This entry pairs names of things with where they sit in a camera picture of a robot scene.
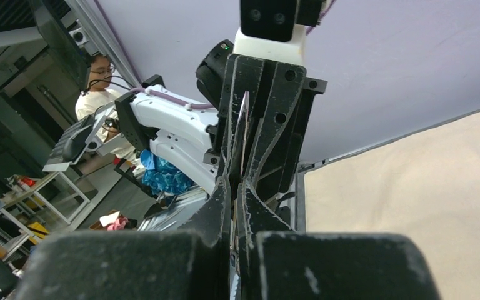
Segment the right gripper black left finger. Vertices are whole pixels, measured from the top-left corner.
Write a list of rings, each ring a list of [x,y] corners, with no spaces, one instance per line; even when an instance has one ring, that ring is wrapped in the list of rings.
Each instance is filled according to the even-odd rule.
[[[231,185],[173,231],[75,231],[35,250],[18,299],[228,299]]]

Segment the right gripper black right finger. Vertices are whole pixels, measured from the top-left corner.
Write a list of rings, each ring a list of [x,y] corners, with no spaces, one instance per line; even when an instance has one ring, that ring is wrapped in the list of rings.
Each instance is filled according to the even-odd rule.
[[[242,299],[439,299],[411,239],[392,233],[293,231],[258,197],[237,191]]]

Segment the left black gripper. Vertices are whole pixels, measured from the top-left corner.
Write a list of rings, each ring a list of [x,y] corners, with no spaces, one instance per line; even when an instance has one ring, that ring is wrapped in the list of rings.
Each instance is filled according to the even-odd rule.
[[[231,146],[244,92],[247,108],[243,185],[261,194],[285,193],[294,179],[314,97],[327,82],[307,77],[304,66],[265,62],[250,56],[227,58],[219,102],[219,175],[229,176]]]

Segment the beige cloth wrap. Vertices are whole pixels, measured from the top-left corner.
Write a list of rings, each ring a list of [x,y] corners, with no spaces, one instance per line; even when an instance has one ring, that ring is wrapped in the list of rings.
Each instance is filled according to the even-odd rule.
[[[309,232],[411,238],[443,299],[480,299],[480,112],[304,177]]]

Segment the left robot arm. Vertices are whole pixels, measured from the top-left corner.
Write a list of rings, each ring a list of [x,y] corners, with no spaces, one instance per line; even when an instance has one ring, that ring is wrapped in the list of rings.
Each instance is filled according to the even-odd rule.
[[[250,182],[262,199],[288,191],[314,98],[326,81],[297,64],[239,54],[228,40],[209,52],[197,78],[206,104],[167,90],[160,76],[117,99],[125,137],[209,194],[220,177],[232,186]]]

